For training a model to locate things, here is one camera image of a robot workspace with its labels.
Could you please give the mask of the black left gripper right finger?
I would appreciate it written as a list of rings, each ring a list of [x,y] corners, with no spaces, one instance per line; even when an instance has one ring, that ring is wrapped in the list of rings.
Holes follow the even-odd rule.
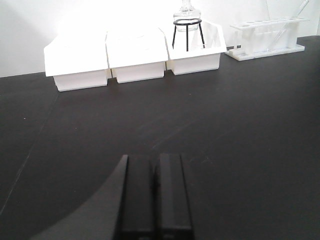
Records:
[[[192,240],[194,233],[181,156],[160,154],[154,178],[157,239]]]

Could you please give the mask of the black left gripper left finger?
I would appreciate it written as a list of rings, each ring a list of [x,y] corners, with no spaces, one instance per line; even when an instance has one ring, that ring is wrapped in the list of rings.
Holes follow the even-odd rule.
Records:
[[[128,155],[121,206],[120,239],[155,238],[153,167],[146,155]]]

